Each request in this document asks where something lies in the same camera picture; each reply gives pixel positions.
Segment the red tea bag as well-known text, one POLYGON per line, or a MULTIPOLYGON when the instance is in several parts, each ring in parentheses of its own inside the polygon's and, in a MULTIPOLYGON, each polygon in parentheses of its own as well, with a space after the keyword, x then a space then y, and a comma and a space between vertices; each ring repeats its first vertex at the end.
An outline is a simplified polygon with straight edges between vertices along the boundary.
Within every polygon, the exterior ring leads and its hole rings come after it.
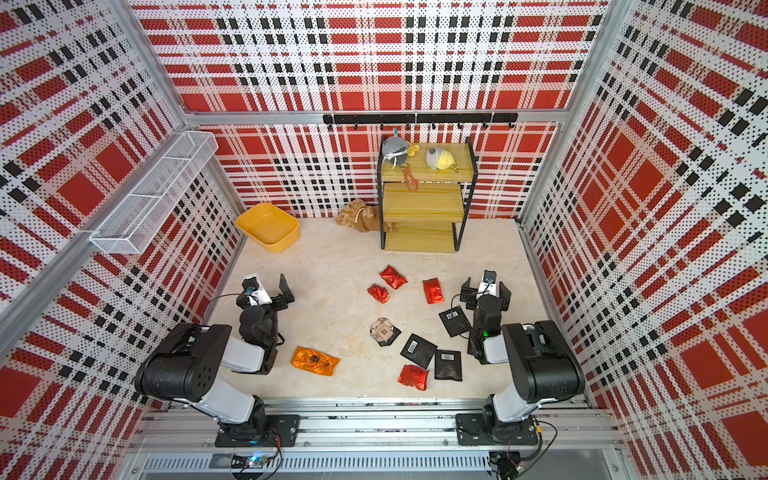
POLYGON ((428 305, 444 302, 442 287, 438 278, 430 278, 422 282, 425 299, 428 305))
POLYGON ((388 265, 379 273, 382 280, 392 289, 398 290, 407 283, 407 279, 393 266, 388 265))
POLYGON ((376 300, 377 302, 381 304, 386 304, 389 301, 389 293, 388 290, 378 284, 372 284, 368 289, 367 292, 369 295, 376 300))
POLYGON ((399 384, 419 391, 427 390, 427 380, 428 371, 416 365, 404 365, 398 377, 399 384))

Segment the yellow plastic storage box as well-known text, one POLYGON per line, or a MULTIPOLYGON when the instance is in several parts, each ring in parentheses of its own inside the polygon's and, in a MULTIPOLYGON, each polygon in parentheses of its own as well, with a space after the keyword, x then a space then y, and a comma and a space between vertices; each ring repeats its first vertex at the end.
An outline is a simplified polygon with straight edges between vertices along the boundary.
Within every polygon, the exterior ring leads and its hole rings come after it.
POLYGON ((297 218, 270 203, 260 203, 235 221, 236 227, 271 253, 280 253, 300 236, 297 218))

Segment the orange tea bag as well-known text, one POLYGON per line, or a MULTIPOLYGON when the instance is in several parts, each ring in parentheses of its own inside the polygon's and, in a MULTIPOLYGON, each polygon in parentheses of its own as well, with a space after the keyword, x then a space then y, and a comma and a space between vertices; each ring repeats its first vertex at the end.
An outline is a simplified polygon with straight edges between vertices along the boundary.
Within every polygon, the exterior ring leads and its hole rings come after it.
POLYGON ((291 365, 299 370, 319 376, 331 377, 340 359, 312 348, 298 347, 291 365))

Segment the red tea bag top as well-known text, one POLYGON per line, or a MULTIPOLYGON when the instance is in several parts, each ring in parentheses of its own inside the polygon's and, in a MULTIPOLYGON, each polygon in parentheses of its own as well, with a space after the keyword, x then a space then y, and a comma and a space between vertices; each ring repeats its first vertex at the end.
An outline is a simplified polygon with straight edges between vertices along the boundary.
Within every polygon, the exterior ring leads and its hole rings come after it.
POLYGON ((392 289, 398 290, 407 283, 407 279, 393 266, 388 265, 379 273, 382 280, 392 289))

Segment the floral black tea bag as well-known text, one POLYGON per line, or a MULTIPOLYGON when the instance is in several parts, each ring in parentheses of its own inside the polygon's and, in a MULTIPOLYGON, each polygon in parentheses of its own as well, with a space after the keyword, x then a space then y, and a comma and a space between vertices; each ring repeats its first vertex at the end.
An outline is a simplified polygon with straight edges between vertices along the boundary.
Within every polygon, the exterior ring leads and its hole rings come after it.
POLYGON ((370 325, 369 334, 379 346, 386 347, 397 339, 401 330, 388 318, 380 317, 370 325))

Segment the red tea bag bottom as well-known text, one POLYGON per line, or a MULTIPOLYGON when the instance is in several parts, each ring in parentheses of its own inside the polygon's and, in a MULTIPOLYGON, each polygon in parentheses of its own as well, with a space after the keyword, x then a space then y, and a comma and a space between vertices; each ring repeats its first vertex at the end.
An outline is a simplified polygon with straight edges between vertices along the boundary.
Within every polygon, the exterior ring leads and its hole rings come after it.
POLYGON ((427 390, 427 380, 428 371, 416 365, 404 365, 398 377, 399 384, 419 391, 427 390))

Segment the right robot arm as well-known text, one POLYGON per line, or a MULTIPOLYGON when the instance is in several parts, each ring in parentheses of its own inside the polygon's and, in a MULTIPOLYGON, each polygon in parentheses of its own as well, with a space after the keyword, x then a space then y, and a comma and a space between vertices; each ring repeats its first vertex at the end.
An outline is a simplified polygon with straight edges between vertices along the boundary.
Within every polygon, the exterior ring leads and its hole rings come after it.
POLYGON ((486 270, 477 288, 466 280, 459 299, 473 312, 468 353, 483 365, 508 365, 512 383, 489 396, 481 415, 457 416, 457 428, 476 438, 485 435, 492 443, 530 444, 534 412, 582 394, 582 369, 554 321, 502 322, 511 291, 494 271, 486 270))

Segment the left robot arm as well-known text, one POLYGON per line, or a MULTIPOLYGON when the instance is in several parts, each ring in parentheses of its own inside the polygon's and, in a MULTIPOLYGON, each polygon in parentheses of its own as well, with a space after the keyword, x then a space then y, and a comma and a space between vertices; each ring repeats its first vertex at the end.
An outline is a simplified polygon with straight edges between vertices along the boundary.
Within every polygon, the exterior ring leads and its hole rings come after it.
POLYGON ((180 323, 149 354, 134 377, 136 391, 158 400, 191 406, 214 418, 235 441, 257 441, 277 431, 264 401, 224 379, 224 367, 244 375, 267 375, 285 343, 278 313, 295 301, 284 275, 279 293, 267 292, 258 275, 242 281, 236 305, 238 334, 228 324, 180 323))

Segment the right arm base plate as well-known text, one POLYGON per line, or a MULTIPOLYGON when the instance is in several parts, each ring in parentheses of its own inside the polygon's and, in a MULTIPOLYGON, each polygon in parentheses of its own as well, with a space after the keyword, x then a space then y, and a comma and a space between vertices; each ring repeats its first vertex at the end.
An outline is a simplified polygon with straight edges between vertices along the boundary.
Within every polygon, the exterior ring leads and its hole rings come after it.
POLYGON ((458 444, 461 446, 512 447, 536 446, 538 433, 531 417, 520 422, 500 422, 482 414, 455 416, 458 444))

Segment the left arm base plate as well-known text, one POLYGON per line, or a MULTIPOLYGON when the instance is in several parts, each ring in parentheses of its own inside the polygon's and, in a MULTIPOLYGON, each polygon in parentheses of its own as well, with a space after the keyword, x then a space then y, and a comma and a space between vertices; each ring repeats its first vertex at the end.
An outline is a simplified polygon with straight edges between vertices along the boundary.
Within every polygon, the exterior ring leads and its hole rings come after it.
POLYGON ((255 422, 219 424, 214 445, 218 448, 278 445, 293 447, 301 417, 299 415, 266 415, 255 422))

